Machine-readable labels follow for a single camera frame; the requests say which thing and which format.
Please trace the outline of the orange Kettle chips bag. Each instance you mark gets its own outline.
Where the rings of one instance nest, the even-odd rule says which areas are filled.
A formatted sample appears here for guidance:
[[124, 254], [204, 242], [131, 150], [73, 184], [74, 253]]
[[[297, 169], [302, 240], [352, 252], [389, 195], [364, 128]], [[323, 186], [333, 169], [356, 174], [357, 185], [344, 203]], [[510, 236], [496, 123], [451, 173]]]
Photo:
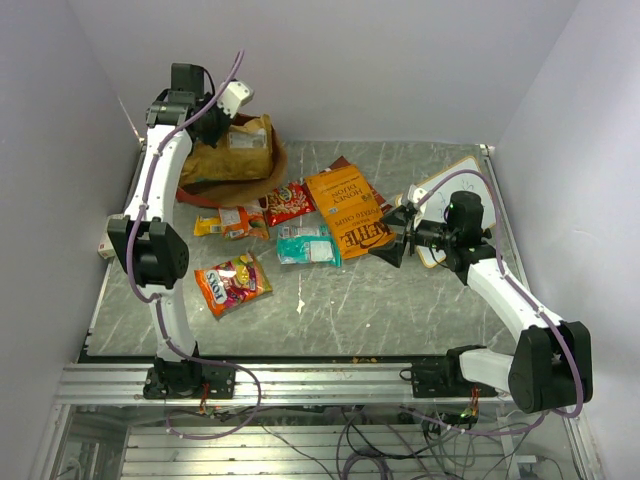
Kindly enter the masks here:
[[306, 177], [305, 183], [344, 260], [395, 238], [381, 221], [380, 205], [355, 165]]

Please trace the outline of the gold chips bag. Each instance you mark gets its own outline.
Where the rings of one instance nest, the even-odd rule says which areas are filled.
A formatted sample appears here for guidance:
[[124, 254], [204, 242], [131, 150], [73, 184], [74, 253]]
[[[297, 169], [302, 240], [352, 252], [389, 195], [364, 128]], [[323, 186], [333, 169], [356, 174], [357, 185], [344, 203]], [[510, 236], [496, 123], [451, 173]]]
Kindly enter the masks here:
[[215, 147], [201, 141], [195, 144], [183, 165], [179, 186], [266, 179], [274, 168], [272, 155], [270, 116], [239, 114]]

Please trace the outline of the dark red Doritos bag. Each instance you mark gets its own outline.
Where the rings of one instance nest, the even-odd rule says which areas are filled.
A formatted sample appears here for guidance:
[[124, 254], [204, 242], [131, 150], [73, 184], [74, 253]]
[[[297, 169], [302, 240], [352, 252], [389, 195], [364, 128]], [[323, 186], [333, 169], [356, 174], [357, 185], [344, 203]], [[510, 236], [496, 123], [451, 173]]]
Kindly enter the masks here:
[[[344, 168], [348, 166], [352, 166], [352, 163], [349, 162], [344, 156], [340, 156], [332, 164], [326, 167], [324, 169], [324, 172], [334, 171], [339, 168]], [[387, 213], [392, 208], [392, 205], [371, 184], [369, 184], [369, 188], [371, 189], [372, 195], [375, 198], [382, 213], [383, 214]]]

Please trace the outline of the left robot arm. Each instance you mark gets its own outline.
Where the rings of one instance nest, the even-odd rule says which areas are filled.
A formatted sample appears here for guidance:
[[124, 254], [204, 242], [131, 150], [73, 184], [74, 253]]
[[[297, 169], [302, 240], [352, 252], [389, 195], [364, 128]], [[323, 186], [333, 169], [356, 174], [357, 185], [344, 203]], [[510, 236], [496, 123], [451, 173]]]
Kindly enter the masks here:
[[195, 142], [216, 143], [252, 97], [237, 80], [238, 69], [233, 65], [214, 85], [204, 67], [172, 65], [170, 86], [146, 111], [144, 159], [131, 200], [122, 216], [107, 224], [131, 290], [152, 316], [156, 353], [143, 387], [147, 399], [193, 398], [207, 385], [183, 294], [189, 249], [173, 227], [173, 213]]

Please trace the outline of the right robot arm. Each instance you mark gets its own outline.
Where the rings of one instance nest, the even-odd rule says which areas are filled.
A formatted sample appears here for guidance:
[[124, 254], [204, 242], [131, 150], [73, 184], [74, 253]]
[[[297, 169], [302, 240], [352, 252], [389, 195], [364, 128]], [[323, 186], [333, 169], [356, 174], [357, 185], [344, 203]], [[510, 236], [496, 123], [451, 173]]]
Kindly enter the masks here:
[[590, 332], [524, 288], [489, 244], [483, 217], [480, 196], [469, 191], [451, 194], [441, 222], [422, 219], [416, 203], [406, 200], [381, 219], [394, 239], [370, 252], [394, 267], [418, 247], [443, 252], [447, 268], [485, 300], [515, 339], [511, 355], [483, 346], [449, 350], [440, 373], [448, 393], [463, 395], [479, 383], [509, 394], [526, 413], [577, 415], [593, 395]]

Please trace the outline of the red paper bag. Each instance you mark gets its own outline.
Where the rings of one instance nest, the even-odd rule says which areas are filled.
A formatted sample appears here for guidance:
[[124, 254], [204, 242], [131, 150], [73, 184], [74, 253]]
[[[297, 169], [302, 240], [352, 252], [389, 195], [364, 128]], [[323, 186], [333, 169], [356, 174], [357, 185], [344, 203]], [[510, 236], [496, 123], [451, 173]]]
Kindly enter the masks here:
[[198, 207], [233, 207], [257, 200], [278, 187], [286, 176], [288, 157], [272, 123], [274, 168], [270, 176], [261, 180], [199, 182], [180, 187], [176, 200]]

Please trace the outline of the teal snack bag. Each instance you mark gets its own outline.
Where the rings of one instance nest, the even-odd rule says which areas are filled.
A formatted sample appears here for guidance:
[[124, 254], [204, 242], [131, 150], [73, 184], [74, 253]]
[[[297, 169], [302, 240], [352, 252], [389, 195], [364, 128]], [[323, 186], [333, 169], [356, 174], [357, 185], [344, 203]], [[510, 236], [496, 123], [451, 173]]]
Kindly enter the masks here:
[[326, 225], [279, 225], [276, 249], [283, 265], [323, 263], [342, 266], [340, 250]]

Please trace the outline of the orange snack bag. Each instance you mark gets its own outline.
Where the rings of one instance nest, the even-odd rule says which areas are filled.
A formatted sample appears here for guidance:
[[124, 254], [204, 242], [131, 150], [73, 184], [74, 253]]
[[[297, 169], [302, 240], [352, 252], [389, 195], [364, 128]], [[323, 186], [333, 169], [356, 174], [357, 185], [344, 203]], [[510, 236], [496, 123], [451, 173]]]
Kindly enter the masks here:
[[256, 237], [270, 238], [263, 209], [257, 200], [236, 207], [218, 209], [222, 235], [229, 240]]

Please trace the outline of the red nut mix snack bag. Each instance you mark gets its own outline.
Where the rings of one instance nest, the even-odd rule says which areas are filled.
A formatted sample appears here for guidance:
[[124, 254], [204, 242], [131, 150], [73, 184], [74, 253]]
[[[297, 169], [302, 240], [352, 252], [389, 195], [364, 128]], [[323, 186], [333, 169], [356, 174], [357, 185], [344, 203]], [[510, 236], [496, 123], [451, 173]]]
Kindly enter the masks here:
[[275, 188], [260, 200], [260, 205], [269, 227], [316, 210], [308, 188], [299, 182]]

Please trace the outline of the orange Fox's candy bag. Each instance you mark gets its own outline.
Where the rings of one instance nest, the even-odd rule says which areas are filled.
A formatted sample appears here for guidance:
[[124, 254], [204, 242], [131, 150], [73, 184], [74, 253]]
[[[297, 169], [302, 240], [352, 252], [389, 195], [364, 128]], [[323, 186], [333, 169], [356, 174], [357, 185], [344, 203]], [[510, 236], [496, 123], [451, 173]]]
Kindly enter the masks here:
[[262, 264], [250, 251], [194, 271], [196, 284], [215, 317], [273, 291]]

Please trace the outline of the small whiteboard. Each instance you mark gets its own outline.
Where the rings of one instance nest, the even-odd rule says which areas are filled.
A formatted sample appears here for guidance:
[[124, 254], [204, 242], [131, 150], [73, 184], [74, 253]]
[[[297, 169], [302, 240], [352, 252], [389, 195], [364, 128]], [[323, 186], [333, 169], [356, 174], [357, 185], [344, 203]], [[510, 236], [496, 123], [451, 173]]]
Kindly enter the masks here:
[[448, 242], [443, 250], [418, 247], [411, 251], [406, 236], [404, 256], [417, 253], [425, 265], [444, 265], [461, 278], [470, 271], [503, 269], [499, 253], [490, 244], [491, 229], [499, 222], [494, 194], [476, 160], [464, 159], [417, 186], [427, 195], [422, 199], [424, 214], [419, 216], [415, 210], [414, 225], [421, 220], [444, 222]]

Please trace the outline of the small yellow snack packet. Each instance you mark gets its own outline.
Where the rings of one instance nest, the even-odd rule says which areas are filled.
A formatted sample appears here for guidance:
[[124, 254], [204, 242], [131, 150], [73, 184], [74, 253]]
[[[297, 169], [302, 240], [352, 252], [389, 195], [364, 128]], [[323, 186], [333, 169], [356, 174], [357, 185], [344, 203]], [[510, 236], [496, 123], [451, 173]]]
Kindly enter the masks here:
[[222, 231], [223, 227], [219, 216], [198, 216], [194, 224], [193, 234], [197, 237], [201, 237], [211, 234], [221, 234]]

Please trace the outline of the small white box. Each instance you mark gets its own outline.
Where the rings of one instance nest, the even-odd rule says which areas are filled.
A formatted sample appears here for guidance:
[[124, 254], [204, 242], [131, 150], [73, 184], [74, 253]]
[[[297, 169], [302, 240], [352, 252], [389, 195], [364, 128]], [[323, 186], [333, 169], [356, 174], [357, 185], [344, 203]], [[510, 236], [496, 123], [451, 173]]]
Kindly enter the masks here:
[[106, 219], [104, 231], [97, 249], [98, 254], [104, 259], [110, 259], [115, 256], [115, 250], [108, 235], [109, 222], [111, 220], [121, 220], [123, 218], [123, 214], [112, 214], [109, 215]]

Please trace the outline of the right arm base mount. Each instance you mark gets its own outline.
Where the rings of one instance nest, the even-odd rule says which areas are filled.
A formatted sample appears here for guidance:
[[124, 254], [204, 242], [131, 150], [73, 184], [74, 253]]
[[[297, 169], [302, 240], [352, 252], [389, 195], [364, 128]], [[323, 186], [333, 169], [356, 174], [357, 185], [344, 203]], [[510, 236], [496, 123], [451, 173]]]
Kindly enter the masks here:
[[464, 389], [451, 383], [440, 367], [412, 364], [399, 371], [401, 380], [410, 384], [416, 399], [461, 397]]

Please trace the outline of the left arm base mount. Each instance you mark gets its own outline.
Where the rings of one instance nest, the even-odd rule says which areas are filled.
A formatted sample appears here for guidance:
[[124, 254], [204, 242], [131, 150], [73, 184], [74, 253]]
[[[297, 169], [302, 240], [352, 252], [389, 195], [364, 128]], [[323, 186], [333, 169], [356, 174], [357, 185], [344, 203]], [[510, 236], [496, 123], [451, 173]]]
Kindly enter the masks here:
[[235, 388], [235, 370], [183, 360], [167, 362], [156, 358], [148, 370], [143, 398], [231, 399]]

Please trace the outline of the aluminium frame rail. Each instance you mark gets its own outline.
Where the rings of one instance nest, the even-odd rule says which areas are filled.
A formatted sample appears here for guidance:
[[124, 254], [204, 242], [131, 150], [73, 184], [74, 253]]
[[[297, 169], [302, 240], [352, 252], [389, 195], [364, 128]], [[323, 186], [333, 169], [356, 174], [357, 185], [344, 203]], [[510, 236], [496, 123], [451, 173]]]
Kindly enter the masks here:
[[[196, 407], [200, 395], [172, 398], [163, 394], [146, 399], [143, 387], [147, 364], [71, 364], [64, 368], [54, 394], [56, 405]], [[398, 405], [432, 402], [466, 403], [472, 386], [428, 386], [425, 393], [408, 380], [408, 363], [250, 364], [248, 375], [239, 372], [230, 393], [213, 392], [210, 406], [243, 407], [257, 402], [261, 385], [263, 406]]]

